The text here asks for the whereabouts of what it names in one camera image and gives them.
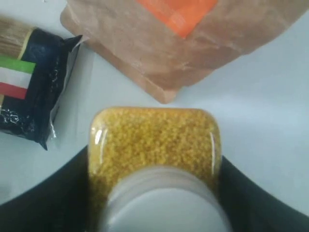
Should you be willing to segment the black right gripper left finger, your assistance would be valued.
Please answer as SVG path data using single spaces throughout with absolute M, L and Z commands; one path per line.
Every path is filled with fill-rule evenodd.
M 88 146 L 54 174 L 0 206 L 2 232 L 91 232 Z

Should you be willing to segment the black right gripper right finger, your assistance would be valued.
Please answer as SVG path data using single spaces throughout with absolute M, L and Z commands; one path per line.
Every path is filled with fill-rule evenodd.
M 219 199 L 234 232 L 307 232 L 309 217 L 257 186 L 222 157 Z

